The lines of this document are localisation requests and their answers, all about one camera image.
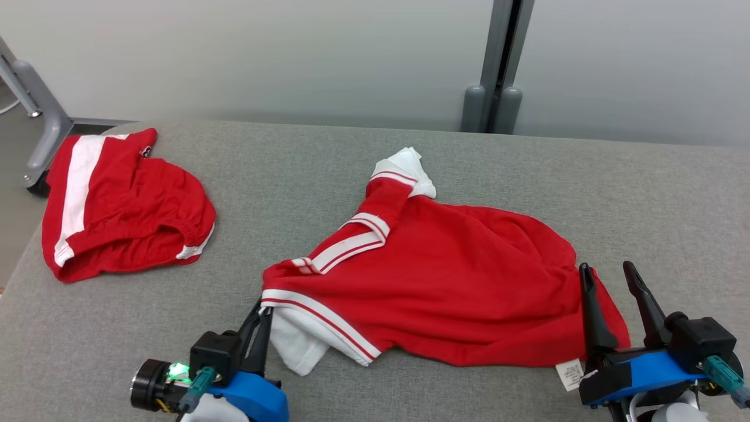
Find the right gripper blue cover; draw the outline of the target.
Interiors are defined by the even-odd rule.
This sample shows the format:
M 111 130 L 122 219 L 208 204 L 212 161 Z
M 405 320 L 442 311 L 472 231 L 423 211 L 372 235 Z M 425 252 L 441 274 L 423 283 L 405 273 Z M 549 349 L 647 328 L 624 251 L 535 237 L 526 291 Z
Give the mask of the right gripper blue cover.
M 664 348 L 671 341 L 664 314 L 645 281 L 630 261 L 622 262 L 630 294 L 635 298 L 645 330 L 646 348 Z M 617 363 L 605 363 L 619 346 L 610 331 L 597 297 L 593 269 L 579 265 L 579 282 L 587 370 L 579 381 L 581 403 L 592 409 L 605 407 L 613 422 L 709 422 L 700 395 L 729 396 L 745 408 L 745 379 L 733 355 L 724 360 L 709 357 L 699 371 L 686 372 L 665 350 L 641 350 Z

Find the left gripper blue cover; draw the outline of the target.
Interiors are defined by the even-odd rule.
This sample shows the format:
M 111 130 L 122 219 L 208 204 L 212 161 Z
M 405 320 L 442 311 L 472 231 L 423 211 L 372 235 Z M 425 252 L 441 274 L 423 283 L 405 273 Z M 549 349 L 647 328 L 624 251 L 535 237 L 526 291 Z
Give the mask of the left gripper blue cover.
M 255 302 L 238 335 L 243 372 L 227 387 L 209 384 L 208 377 L 189 377 L 189 366 L 149 359 L 134 374 L 131 406 L 176 416 L 176 422 L 289 422 L 288 400 L 277 383 L 264 377 L 273 308 Z

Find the red jersey with number 23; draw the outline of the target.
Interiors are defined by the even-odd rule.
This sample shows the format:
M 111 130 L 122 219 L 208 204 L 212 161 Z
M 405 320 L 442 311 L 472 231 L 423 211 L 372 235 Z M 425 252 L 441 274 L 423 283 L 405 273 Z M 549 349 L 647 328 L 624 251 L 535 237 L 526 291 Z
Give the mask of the red jersey with number 23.
M 531 216 L 436 195 L 404 148 L 375 164 L 329 238 L 264 271 L 260 305 L 287 368 L 307 376 L 331 348 L 362 366 L 391 348 L 453 366 L 585 357 L 570 242 Z

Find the red shorts with white stripe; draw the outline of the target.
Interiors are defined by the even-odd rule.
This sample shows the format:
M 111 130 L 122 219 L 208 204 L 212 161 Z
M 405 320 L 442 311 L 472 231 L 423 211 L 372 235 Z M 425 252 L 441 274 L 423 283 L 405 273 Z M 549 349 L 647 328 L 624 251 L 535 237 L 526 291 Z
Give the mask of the red shorts with white stripe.
M 152 156 L 154 128 L 67 137 L 46 178 L 41 249 L 63 283 L 199 259 L 217 213 L 195 176 Z

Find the grey wheeled stand leg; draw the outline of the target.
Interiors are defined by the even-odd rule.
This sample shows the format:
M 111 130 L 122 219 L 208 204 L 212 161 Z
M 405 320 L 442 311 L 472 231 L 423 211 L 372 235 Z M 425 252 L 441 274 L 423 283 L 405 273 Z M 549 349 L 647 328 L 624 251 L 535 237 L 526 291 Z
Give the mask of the grey wheeled stand leg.
M 61 143 L 70 134 L 73 120 L 43 82 L 37 70 L 29 62 L 17 59 L 1 37 L 0 80 L 8 86 L 16 97 L 16 102 L 26 110 L 28 117 L 40 117 L 43 121 L 43 132 L 27 161 L 26 170 L 22 174 L 22 185 L 30 194 L 47 198 L 49 165 Z

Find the grey metal partition post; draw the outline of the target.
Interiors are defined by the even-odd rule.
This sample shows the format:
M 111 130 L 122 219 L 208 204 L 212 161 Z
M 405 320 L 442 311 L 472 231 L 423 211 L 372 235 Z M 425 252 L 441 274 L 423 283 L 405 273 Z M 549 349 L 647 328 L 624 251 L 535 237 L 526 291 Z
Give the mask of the grey metal partition post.
M 478 84 L 465 90 L 460 131 L 514 132 L 523 92 L 515 86 L 535 0 L 493 0 Z

